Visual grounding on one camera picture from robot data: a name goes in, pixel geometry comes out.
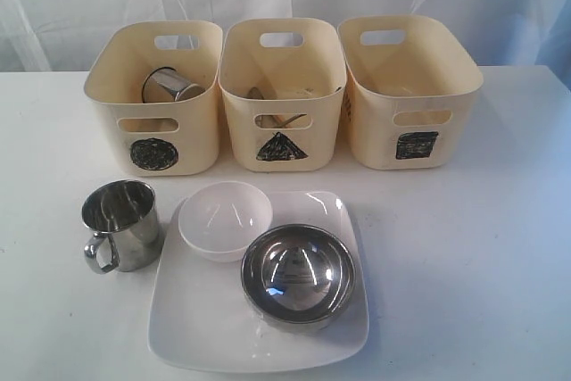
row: bin handle hole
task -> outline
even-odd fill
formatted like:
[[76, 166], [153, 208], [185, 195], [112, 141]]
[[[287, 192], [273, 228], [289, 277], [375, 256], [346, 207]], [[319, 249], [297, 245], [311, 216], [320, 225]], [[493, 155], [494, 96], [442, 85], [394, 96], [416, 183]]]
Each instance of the bin handle hole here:
[[401, 112], [393, 116], [394, 125], [399, 127], [421, 127], [443, 125], [452, 118], [452, 111]]
[[128, 133], [172, 133], [178, 130], [173, 118], [122, 118], [117, 125]]
[[263, 33], [260, 36], [260, 45], [264, 48], [282, 48], [303, 45], [303, 36], [292, 31], [277, 31]]
[[276, 113], [273, 115], [257, 115], [253, 119], [258, 128], [270, 129], [306, 129], [313, 122], [307, 113]]
[[363, 31], [360, 34], [360, 44], [364, 46], [398, 45], [404, 41], [405, 36], [404, 30], [400, 29]]
[[198, 49], [200, 41], [195, 35], [159, 35], [154, 38], [158, 49]]

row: mug handle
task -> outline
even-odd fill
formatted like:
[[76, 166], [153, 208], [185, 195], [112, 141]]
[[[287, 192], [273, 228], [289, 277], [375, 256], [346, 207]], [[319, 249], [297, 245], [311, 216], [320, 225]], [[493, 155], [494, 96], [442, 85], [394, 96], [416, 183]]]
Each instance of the mug handle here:
[[[111, 262], [104, 267], [101, 267], [99, 262], [97, 262], [97, 249], [99, 249], [99, 246], [103, 244], [105, 238], [109, 239], [109, 244], [111, 245]], [[87, 265], [89, 265], [89, 268], [97, 274], [107, 274], [119, 267], [119, 254], [117, 253], [117, 247], [109, 234], [95, 232], [84, 247], [83, 255], [86, 257], [86, 262]]]

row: mug rim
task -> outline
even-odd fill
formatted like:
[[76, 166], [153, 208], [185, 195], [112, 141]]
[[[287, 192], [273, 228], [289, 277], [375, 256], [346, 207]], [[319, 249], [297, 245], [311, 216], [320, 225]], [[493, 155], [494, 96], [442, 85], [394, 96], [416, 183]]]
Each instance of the mug rim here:
[[[85, 211], [86, 211], [86, 208], [87, 208], [87, 202], [88, 202], [95, 194], [97, 194], [99, 191], [101, 191], [102, 189], [104, 189], [104, 188], [106, 188], [106, 187], [108, 187], [108, 186], [116, 185], [116, 184], [118, 184], [118, 183], [129, 183], [129, 182], [130, 182], [130, 183], [136, 183], [136, 184], [138, 184], [138, 185], [143, 185], [146, 189], [148, 189], [149, 191], [151, 191], [151, 196], [153, 197], [153, 203], [151, 204], [151, 208], [149, 209], [149, 211], [148, 211], [147, 213], [145, 213], [145, 215], [144, 215], [141, 219], [137, 220], [136, 222], [129, 223], [127, 226], [125, 226], [125, 227], [123, 227], [123, 228], [115, 229], [115, 230], [113, 230], [113, 231], [102, 231], [102, 230], [100, 230], [100, 229], [92, 228], [91, 226], [89, 226], [89, 225], [86, 223], [86, 220], [85, 220]], [[122, 180], [114, 180], [114, 181], [112, 181], [112, 182], [109, 182], [109, 183], [106, 183], [106, 184], [104, 184], [104, 185], [101, 185], [100, 187], [98, 187], [96, 190], [94, 190], [92, 193], [90, 193], [90, 194], [87, 196], [86, 200], [83, 202], [83, 205], [81, 206], [81, 221], [82, 221], [82, 223], [83, 223], [88, 229], [92, 230], [93, 232], [100, 232], [100, 233], [102, 233], [102, 234], [116, 234], [116, 233], [118, 233], [118, 232], [121, 232], [121, 231], [124, 231], [124, 230], [126, 230], [126, 229], [131, 228], [133, 225], [136, 225], [137, 223], [139, 223], [140, 221], [142, 221], [143, 219], [145, 219], [149, 214], [151, 214], [151, 213], [153, 212], [155, 204], [156, 204], [156, 194], [155, 194], [155, 192], [154, 192], [154, 189], [153, 189], [148, 183], [143, 182], [143, 181], [141, 181], [141, 180], [135, 180], [135, 179], [132, 179], [132, 178], [125, 178], [125, 179], [122, 179]]]

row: black triangle symbol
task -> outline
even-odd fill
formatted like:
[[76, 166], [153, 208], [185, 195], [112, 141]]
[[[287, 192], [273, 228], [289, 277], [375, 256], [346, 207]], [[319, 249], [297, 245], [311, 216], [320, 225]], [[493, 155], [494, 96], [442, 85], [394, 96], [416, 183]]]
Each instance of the black triangle symbol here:
[[288, 136], [277, 132], [258, 152], [258, 161], [291, 161], [307, 158], [307, 154], [297, 147]]

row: stainless steel mug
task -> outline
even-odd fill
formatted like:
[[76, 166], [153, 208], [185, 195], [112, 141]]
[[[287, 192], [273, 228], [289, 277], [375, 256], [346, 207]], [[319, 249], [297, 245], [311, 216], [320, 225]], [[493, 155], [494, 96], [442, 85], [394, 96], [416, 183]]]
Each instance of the stainless steel mug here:
[[167, 103], [190, 100], [202, 94], [203, 87], [180, 76], [172, 67], [151, 72], [143, 84], [143, 103]]
[[[81, 209], [83, 223], [93, 231], [83, 253], [87, 265], [97, 274], [117, 269], [143, 268], [162, 250], [154, 191], [137, 180], [120, 180], [94, 191]], [[109, 241], [111, 262], [100, 266], [97, 250]]]

